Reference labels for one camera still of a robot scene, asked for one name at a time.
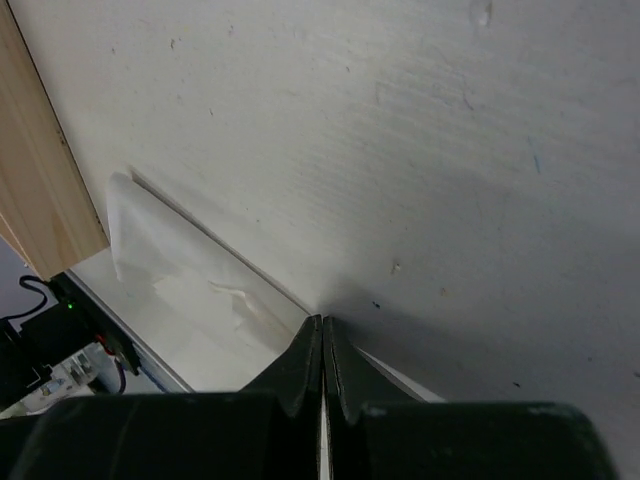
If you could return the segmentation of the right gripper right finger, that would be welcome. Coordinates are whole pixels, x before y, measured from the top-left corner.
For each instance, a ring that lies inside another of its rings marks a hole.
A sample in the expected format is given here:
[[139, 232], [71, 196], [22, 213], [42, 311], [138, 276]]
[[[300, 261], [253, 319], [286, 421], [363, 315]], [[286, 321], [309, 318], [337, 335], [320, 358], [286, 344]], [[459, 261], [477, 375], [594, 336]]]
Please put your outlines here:
[[323, 320], [334, 479], [616, 479], [592, 422], [557, 403], [429, 403], [385, 377]]

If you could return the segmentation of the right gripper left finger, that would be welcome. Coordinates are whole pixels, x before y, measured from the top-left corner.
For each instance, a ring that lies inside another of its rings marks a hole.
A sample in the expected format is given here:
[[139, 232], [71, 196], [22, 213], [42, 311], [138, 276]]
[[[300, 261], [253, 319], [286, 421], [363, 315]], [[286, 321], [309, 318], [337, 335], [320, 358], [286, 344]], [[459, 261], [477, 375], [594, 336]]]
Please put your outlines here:
[[322, 321], [237, 392], [73, 397], [1, 423], [4, 479], [317, 479]]

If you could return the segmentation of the white underwear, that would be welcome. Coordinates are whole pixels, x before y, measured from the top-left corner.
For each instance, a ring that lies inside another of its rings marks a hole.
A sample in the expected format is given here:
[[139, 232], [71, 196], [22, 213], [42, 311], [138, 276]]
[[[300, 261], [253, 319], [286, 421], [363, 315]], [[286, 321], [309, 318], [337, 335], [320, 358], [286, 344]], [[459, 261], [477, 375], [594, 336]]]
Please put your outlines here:
[[197, 391], [246, 386], [312, 314], [379, 315], [378, 298], [327, 280], [309, 248], [258, 226], [220, 240], [142, 178], [112, 174], [106, 204], [116, 276], [134, 297], [163, 301], [172, 327], [193, 334], [171, 363]]

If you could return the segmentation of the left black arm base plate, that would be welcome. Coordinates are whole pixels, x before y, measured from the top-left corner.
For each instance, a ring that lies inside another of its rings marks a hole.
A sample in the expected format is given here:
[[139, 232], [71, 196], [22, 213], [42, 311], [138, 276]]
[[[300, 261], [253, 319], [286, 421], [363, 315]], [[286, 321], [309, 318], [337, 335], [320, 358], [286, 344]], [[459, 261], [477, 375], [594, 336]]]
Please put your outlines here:
[[1, 319], [3, 410], [45, 386], [55, 367], [89, 346], [102, 348], [119, 373], [140, 373], [141, 360], [129, 336], [67, 274], [49, 281], [23, 275], [18, 284], [42, 300]]

